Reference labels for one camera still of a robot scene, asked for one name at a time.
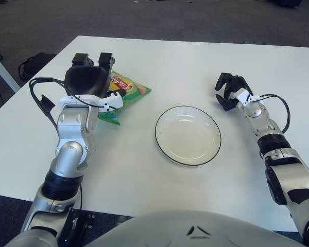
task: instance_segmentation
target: white plate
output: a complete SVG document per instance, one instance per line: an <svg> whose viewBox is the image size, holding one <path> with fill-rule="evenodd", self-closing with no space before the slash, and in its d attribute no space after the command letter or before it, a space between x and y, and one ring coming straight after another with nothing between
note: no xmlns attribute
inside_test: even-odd
<svg viewBox="0 0 309 247"><path fill-rule="evenodd" d="M157 121L155 135L160 149L183 165L207 163L221 146L216 122L195 107L174 107L164 112Z"/></svg>

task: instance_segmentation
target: robotic hand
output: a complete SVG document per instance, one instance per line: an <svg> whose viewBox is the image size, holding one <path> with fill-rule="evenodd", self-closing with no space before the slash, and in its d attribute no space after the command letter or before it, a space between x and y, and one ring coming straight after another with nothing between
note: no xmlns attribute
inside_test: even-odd
<svg viewBox="0 0 309 247"><path fill-rule="evenodd" d="M238 106L250 123L263 155L271 196L277 204L286 205L304 243L309 245L309 169L283 135L289 126L285 100L277 95L253 95L240 76L222 73L215 89L219 91L224 85L224 97L216 95L218 102L225 111ZM288 118L283 131L270 119L263 105L262 100L268 97L278 97L286 106Z"/></svg>

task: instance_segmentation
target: gray carpet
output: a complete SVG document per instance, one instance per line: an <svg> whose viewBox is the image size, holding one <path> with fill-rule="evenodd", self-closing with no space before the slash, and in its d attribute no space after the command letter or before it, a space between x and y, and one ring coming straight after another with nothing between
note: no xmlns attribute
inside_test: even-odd
<svg viewBox="0 0 309 247"><path fill-rule="evenodd" d="M11 0L0 5L2 63L23 85L17 74L21 62L42 51L58 53L77 35L309 47L309 0L298 8L264 0L189 2ZM0 91L5 101L13 95L1 78ZM0 235L1 246L18 232L29 203L0 197L0 205L5 205L0 207L0 232L10 231ZM14 205L23 213L7 225Z"/></svg>

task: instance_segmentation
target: green snack bag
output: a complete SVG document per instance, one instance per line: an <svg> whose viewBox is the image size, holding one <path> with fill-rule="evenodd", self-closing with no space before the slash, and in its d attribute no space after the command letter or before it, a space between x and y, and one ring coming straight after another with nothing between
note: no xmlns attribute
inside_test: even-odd
<svg viewBox="0 0 309 247"><path fill-rule="evenodd" d="M119 90L119 89L126 90L126 95L123 97L124 106L119 108L118 110L114 110L111 112L99 112L97 115L99 119L110 122L112 124L116 124L116 125L120 125L116 111L119 111L120 109L123 109L129 106L133 102L141 99L143 96L151 92L150 88L140 85L136 82L133 82L127 77L124 77L112 71L109 90L114 91L114 90Z"/></svg>

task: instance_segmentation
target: black bag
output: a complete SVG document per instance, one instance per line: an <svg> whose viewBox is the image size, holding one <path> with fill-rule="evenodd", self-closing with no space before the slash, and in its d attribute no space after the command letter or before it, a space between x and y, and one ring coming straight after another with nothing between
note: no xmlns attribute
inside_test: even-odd
<svg viewBox="0 0 309 247"><path fill-rule="evenodd" d="M25 62L19 65L19 76L22 80L31 79L36 73L39 72L56 54L39 53L34 57L28 58Z"/></svg>

